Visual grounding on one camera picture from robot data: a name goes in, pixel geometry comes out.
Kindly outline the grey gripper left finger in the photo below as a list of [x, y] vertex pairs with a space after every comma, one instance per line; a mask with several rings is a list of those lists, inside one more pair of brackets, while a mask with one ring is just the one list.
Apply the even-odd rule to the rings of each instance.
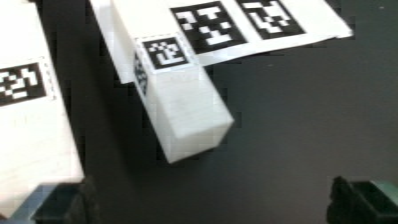
[[40, 185], [8, 218], [8, 224], [102, 224], [93, 183]]

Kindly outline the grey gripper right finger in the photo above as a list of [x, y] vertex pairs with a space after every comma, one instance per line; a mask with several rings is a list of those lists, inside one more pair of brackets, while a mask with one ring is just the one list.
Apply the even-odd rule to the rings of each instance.
[[398, 186], [335, 178], [327, 224], [398, 224]]

